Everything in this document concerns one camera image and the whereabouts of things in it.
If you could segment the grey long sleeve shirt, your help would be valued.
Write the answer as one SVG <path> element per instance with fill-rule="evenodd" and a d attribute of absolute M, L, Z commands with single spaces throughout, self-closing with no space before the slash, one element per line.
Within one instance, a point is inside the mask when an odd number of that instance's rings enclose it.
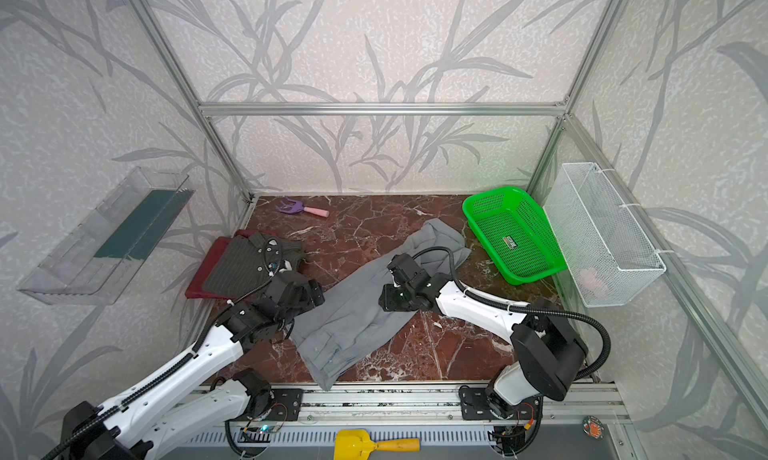
<path fill-rule="evenodd" d="M 439 219 L 428 220 L 403 244 L 325 292 L 321 306 L 296 318 L 291 338 L 320 388 L 329 390 L 344 372 L 410 321 L 411 312 L 386 312 L 378 304 L 383 286 L 392 280 L 387 265 L 397 254 L 414 255 L 434 246 L 450 249 L 456 265 L 471 253 L 461 232 Z"/>

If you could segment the green plastic basket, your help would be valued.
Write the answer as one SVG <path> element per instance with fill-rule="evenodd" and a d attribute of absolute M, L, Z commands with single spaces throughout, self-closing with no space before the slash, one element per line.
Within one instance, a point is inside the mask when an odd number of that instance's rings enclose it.
<path fill-rule="evenodd" d="M 539 281 L 567 269 L 548 218 L 524 190 L 504 186 L 466 198 L 469 227 L 511 285 Z"/>

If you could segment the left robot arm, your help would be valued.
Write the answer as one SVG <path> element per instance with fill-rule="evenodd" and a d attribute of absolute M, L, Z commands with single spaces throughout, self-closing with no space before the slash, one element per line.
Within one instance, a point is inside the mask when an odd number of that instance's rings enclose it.
<path fill-rule="evenodd" d="M 247 369 L 202 397 L 185 397 L 204 380 L 271 340 L 295 319 L 322 305 L 321 285 L 292 270 L 218 313 L 197 340 L 122 393 L 94 406 L 87 401 L 64 417 L 49 459 L 159 459 L 201 431 L 246 412 L 270 409 L 270 387 Z"/>

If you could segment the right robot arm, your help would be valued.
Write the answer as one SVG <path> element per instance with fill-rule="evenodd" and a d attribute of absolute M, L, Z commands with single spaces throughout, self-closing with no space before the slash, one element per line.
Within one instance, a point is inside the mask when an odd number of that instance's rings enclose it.
<path fill-rule="evenodd" d="M 435 310 L 506 341 L 516 361 L 469 401 L 472 412 L 499 419 L 515 416 L 521 406 L 523 417 L 531 419 L 533 402 L 540 397 L 563 400 L 588 353 L 569 319 L 547 300 L 529 304 L 484 297 L 475 289 L 460 288 L 445 274 L 386 284 L 379 306 L 387 312 Z"/>

